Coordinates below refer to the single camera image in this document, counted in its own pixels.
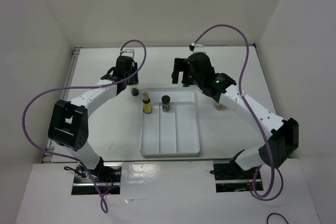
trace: purple cable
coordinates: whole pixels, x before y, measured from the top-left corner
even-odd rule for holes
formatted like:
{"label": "purple cable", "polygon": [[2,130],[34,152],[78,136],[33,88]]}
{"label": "purple cable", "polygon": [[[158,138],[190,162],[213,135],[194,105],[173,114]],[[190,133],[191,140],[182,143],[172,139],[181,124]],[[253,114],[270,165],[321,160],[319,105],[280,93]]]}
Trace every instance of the purple cable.
{"label": "purple cable", "polygon": [[34,141],[30,138],[28,132],[27,132],[27,129],[26,129],[26,114],[27,114],[27,111],[29,109],[29,107],[31,106],[31,104],[37,100],[38,98],[40,98],[41,96],[45,95],[45,94],[48,94],[48,93],[51,93],[51,92],[54,92],[54,91],[59,91],[59,90],[67,90],[67,89],[100,89],[100,88],[105,88],[105,87],[109,87],[109,86],[113,86],[113,85],[117,85],[117,84],[120,84],[122,82],[125,82],[129,79],[131,79],[133,76],[135,76],[139,71],[140,69],[142,68],[142,66],[144,65],[145,61],[146,61],[146,56],[147,56],[147,50],[146,50],[146,46],[144,45],[143,42],[137,40],[137,39],[131,39],[127,42],[125,42],[124,45],[122,45],[120,51],[122,51],[122,49],[129,43],[131,42],[138,42],[141,44],[141,46],[143,47],[143,50],[144,50],[144,56],[143,56],[143,60],[139,66],[139,68],[133,73],[131,74],[130,76],[128,76],[127,78],[123,79],[123,80],[120,80],[120,81],[117,81],[117,82],[113,82],[111,84],[106,84],[106,85],[101,85],[101,86],[75,86],[75,87],[61,87],[61,88],[54,88],[54,89],[49,89],[49,90],[46,90],[40,94],[38,94],[37,96],[35,96],[33,99],[31,99],[30,102],[28,102],[27,106],[25,107],[25,109],[23,110],[23,114],[22,114],[22,129],[23,129],[23,132],[26,136],[26,138],[28,139],[28,142],[30,144],[33,145],[33,147],[37,148],[38,150],[40,150],[41,152],[43,153],[48,153],[48,154],[51,154],[51,155],[56,155],[56,156],[60,156],[60,157],[67,157],[67,158],[70,158],[70,159],[73,159],[75,160],[76,162],[79,162],[81,166],[83,166],[84,170],[87,172],[90,180],[92,181],[93,183],[93,186],[95,187],[97,193],[99,194],[100,196],[100,206],[101,206],[101,210],[107,214],[109,209],[108,209],[108,206],[107,206],[107,203],[104,199],[104,196],[106,195],[106,193],[108,193],[111,189],[113,189],[114,187],[112,187],[111,189],[107,190],[104,194],[102,194],[97,186],[97,183],[95,182],[92,174],[90,173],[89,169],[85,166],[85,164],[83,162],[81,162],[79,159],[75,158],[75,157],[72,157],[72,156],[69,156],[69,155],[64,155],[64,154],[60,154],[60,153],[55,153],[55,152],[51,152],[51,151],[47,151],[46,149],[38,146],[37,144],[34,143]]}
{"label": "purple cable", "polygon": [[[238,82],[238,89],[239,89],[239,93],[240,95],[242,94],[242,85],[241,85],[241,82],[243,80],[243,74],[245,72],[245,68],[246,68],[246,65],[247,65],[247,61],[248,61],[248,56],[249,56],[249,47],[248,47],[248,41],[247,41],[247,38],[245,36],[245,34],[243,34],[242,31],[240,31],[238,28],[234,27],[234,26],[231,26],[231,25],[226,25],[226,24],[218,24],[218,25],[214,25],[208,29],[206,29],[195,41],[194,41],[194,44],[196,44],[208,31],[216,28],[216,27],[228,27],[228,28],[231,28],[235,31],[237,31],[244,39],[244,42],[245,42],[245,46],[246,46],[246,57],[245,57],[245,61],[244,61],[244,64],[243,64],[243,68],[241,69],[241,72],[240,72],[240,76],[239,76],[239,82]],[[258,169],[256,170],[254,176],[253,176],[253,182],[252,182],[252,186],[250,187],[250,192],[251,194],[259,199],[259,200],[263,200],[263,201],[269,201],[269,200],[273,200],[273,199],[276,199],[282,192],[282,189],[284,188],[283,184],[284,184],[284,181],[283,181],[283,177],[282,177],[282,174],[280,172],[279,169],[277,169],[279,175],[280,175],[280,178],[281,178],[281,188],[280,188],[280,191],[278,192],[277,195],[275,195],[274,197],[272,198],[269,198],[269,199],[264,199],[266,198],[270,192],[272,191],[272,188],[273,188],[273,185],[274,185],[274,179],[275,179],[275,168],[274,168],[274,161],[273,161],[273,155],[272,155],[272,152],[271,152],[271,149],[269,147],[269,144],[268,144],[268,141],[267,141],[267,138],[266,138],[266,135],[265,135],[265,132],[264,132],[264,129],[263,127],[261,126],[261,123],[259,122],[257,116],[255,115],[253,109],[251,108],[250,104],[247,102],[246,98],[241,95],[241,98],[243,99],[247,109],[250,111],[252,117],[254,118],[254,120],[256,121],[257,125],[258,125],[258,128],[261,132],[261,135],[264,139],[264,142],[265,142],[265,146],[266,146],[266,150],[267,150],[267,153],[268,153],[268,157],[269,157],[269,160],[270,160],[270,167],[271,167],[271,180],[270,180],[270,184],[269,184],[269,187],[267,189],[267,191],[263,194],[263,195],[260,195],[259,193],[257,193],[257,190],[256,190],[256,179],[257,179],[257,175],[260,171],[260,168],[261,166],[258,167]]]}

